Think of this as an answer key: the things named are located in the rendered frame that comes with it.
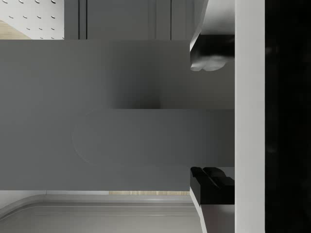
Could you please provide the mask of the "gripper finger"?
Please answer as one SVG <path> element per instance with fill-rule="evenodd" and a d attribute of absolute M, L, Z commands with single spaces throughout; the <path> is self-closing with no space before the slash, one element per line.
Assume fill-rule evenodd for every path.
<path fill-rule="evenodd" d="M 235 182 L 219 168 L 192 167 L 190 188 L 199 205 L 235 203 Z"/>
<path fill-rule="evenodd" d="M 190 50 L 190 69 L 216 71 L 234 59 L 234 35 L 199 35 Z"/>

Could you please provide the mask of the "white cabinet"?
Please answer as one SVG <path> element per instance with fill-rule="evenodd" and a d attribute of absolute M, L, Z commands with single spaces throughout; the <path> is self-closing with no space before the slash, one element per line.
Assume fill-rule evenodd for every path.
<path fill-rule="evenodd" d="M 204 0 L 64 0 L 65 39 L 190 40 Z"/>

